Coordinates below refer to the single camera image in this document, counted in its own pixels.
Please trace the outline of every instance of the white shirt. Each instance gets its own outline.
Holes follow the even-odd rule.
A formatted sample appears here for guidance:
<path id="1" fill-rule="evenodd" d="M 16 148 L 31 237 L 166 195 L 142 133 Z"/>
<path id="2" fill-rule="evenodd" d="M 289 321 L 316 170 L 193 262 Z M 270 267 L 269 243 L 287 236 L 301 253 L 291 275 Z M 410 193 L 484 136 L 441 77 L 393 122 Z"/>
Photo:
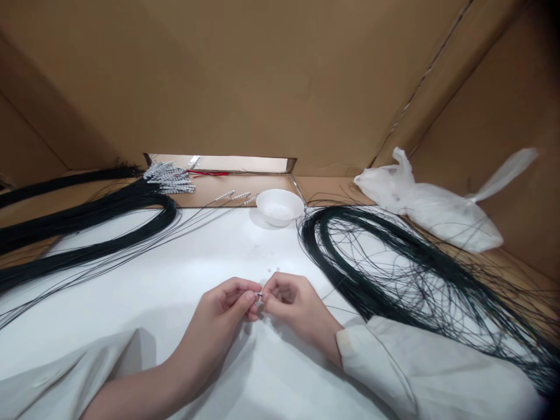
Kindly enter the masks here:
<path id="1" fill-rule="evenodd" d="M 337 334 L 344 371 L 402 420 L 527 419 L 542 409 L 515 365 L 381 317 Z M 103 384 L 140 370 L 136 331 L 0 381 L 0 420 L 78 420 Z"/>

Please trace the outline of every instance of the red string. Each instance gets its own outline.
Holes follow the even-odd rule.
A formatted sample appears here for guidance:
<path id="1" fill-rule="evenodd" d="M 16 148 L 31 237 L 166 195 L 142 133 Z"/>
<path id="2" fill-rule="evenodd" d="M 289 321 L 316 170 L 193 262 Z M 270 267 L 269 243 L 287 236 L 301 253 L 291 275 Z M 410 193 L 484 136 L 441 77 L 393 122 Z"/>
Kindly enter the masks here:
<path id="1" fill-rule="evenodd" d="M 198 175 L 194 176 L 193 178 L 198 178 L 199 176 L 204 176 L 204 175 L 212 175 L 212 176 L 226 176 L 226 175 L 229 175 L 229 172 L 200 172 L 200 171 L 192 171 L 192 170 L 188 170 L 188 169 L 185 170 L 185 172 L 198 174 Z"/>

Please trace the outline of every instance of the bundle of black cords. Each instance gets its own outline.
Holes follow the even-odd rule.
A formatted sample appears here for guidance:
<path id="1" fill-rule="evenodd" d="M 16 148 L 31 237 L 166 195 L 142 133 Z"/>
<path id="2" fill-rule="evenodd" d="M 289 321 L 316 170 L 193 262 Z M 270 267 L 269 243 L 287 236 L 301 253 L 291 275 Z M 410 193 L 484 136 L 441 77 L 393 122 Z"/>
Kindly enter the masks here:
<path id="1" fill-rule="evenodd" d="M 545 300 L 537 291 L 516 287 L 468 253 L 444 252 L 382 211 L 321 208 L 308 212 L 299 227 L 306 253 L 365 320 L 382 316 L 443 335 L 514 363 L 544 395 L 555 389 L 558 321 L 531 301 Z M 374 262 L 361 244 L 366 238 L 399 257 Z"/>
<path id="2" fill-rule="evenodd" d="M 22 303 L 4 313 L 0 313 L 0 329 L 6 327 L 7 325 L 15 321 L 21 315 L 26 313 L 29 309 L 31 309 L 38 303 L 42 302 L 44 299 L 47 299 L 58 292 L 67 290 L 69 288 L 73 288 L 84 282 L 95 279 L 110 271 L 116 270 L 122 265 L 140 257 L 144 253 L 153 250 L 157 247 L 163 246 L 166 243 L 169 243 L 180 237 L 189 235 L 190 233 L 203 228 L 207 224 L 212 223 L 213 221 L 221 217 L 224 217 L 226 214 L 235 210 L 236 208 L 243 207 L 256 199 L 256 196 L 250 199 L 246 199 L 246 197 L 248 197 L 248 195 L 250 194 L 249 192 L 245 194 L 240 194 L 236 197 L 232 197 L 233 193 L 234 191 L 230 191 L 227 194 L 221 195 L 215 200 L 209 202 L 206 206 L 202 207 L 191 216 L 183 217 L 184 215 L 181 215 L 179 213 L 178 217 L 174 218 L 168 226 L 166 226 L 161 230 L 161 232 L 157 232 L 150 237 L 147 237 L 143 240 L 139 240 L 137 243 L 132 244 L 126 248 L 123 248 L 120 251 L 115 252 L 114 254 L 108 255 L 105 258 L 91 261 L 90 263 L 83 262 L 79 264 L 76 267 L 76 269 L 78 269 L 79 271 L 77 272 L 74 271 L 70 275 L 57 278 L 55 284 L 51 285 L 46 290 L 42 291 L 34 299 Z M 234 207 L 232 206 L 227 211 L 221 211 L 223 207 L 233 204 L 233 202 L 235 202 L 236 200 L 242 201 L 243 199 L 245 199 L 246 201 L 241 202 L 238 206 L 234 206 Z M 222 204 L 216 205 L 216 202 L 220 200 L 223 200 Z M 146 223 L 143 223 L 140 226 L 136 227 L 135 231 L 142 229 L 143 226 L 150 224 L 155 218 L 158 218 L 160 216 L 160 211 L 157 209 L 142 209 L 136 211 L 136 213 L 138 212 L 149 212 L 155 214 L 155 216 L 150 217 Z M 131 214 L 132 213 L 124 213 L 117 217 L 126 217 Z M 71 251 L 72 251 L 71 249 L 65 249 L 62 250 L 61 254 L 66 255 L 68 252 Z"/>
<path id="3" fill-rule="evenodd" d="M 114 168 L 55 178 L 42 183 L 18 188 L 17 190 L 10 191 L 5 194 L 0 194 L 0 208 L 27 198 L 50 193 L 51 191 L 60 190 L 61 188 L 70 187 L 72 185 L 112 179 L 137 178 L 141 173 L 142 171 L 138 169 L 138 166 L 128 166 L 122 164 Z"/>
<path id="4" fill-rule="evenodd" d="M 159 193 L 158 189 L 159 184 L 151 184 L 141 178 L 95 201 L 0 229 L 0 254 L 5 254 L 44 239 L 99 225 L 133 210 L 152 205 L 162 207 L 148 223 L 123 236 L 0 269 L 0 293 L 47 274 L 127 249 L 163 231 L 175 220 L 178 210 L 176 203 L 168 195 Z"/>

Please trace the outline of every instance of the white bowl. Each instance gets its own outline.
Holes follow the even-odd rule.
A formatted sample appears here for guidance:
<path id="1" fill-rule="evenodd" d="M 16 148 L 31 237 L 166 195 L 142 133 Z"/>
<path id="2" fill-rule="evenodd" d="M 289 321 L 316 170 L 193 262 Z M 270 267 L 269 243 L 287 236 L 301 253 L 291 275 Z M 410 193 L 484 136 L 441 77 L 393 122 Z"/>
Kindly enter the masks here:
<path id="1" fill-rule="evenodd" d="M 286 190 L 266 190 L 257 197 L 257 208 L 262 217 L 272 226 L 288 226 L 303 213 L 303 201 L 296 194 Z"/>

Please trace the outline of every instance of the plastic bag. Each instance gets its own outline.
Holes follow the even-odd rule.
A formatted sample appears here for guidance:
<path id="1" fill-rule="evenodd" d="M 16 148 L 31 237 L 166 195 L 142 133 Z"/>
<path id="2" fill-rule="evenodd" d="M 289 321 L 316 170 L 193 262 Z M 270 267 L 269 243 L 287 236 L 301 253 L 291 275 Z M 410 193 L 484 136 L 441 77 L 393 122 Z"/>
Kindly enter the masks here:
<path id="1" fill-rule="evenodd" d="M 417 184 L 403 150 L 395 148 L 398 165 L 365 169 L 354 183 L 379 207 L 408 216 L 431 234 L 471 253 L 497 248 L 502 235 L 476 202 L 484 200 L 523 172 L 538 156 L 537 150 L 514 153 L 480 188 L 467 197 L 432 184 Z"/>

